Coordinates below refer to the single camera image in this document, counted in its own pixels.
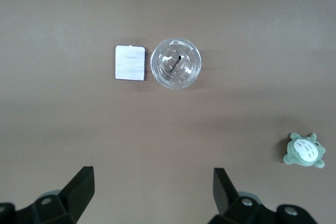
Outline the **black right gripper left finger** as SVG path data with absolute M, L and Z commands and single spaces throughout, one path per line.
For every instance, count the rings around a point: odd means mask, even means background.
M 0 224 L 77 224 L 95 193 L 94 169 L 83 167 L 62 189 L 45 193 L 17 210 L 0 203 Z

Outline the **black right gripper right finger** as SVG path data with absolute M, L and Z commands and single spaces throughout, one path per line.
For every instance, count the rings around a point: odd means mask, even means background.
M 218 214 L 208 224 L 318 224 L 303 208 L 279 205 L 271 211 L 249 196 L 241 196 L 223 168 L 213 173 L 213 196 Z

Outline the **white square card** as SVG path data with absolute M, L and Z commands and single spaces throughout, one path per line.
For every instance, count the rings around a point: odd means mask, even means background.
M 119 80 L 144 81 L 145 48 L 117 45 L 115 49 L 115 78 Z

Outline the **green grey totoro plush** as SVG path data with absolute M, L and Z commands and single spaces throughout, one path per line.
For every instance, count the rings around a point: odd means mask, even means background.
M 326 149 L 317 141 L 315 133 L 301 136 L 293 132 L 289 134 L 289 138 L 287 152 L 283 157 L 285 164 L 297 164 L 304 167 L 314 166 L 317 168 L 325 167 L 322 157 Z

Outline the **clear plastic lidded cup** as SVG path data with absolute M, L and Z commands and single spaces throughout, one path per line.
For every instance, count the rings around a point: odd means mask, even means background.
M 173 70 L 169 70 L 182 59 Z M 182 89 L 190 86 L 199 76 L 202 59 L 196 46 L 184 38 L 171 38 L 160 42 L 151 54 L 150 67 L 155 79 L 164 87 Z

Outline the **black drinking straw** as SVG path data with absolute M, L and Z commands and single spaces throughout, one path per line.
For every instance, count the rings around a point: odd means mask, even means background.
M 176 66 L 178 65 L 178 63 L 181 61 L 182 57 L 179 55 L 177 61 L 174 63 L 174 65 L 171 67 L 171 69 L 169 70 L 169 73 L 172 73 L 173 70 L 176 68 Z

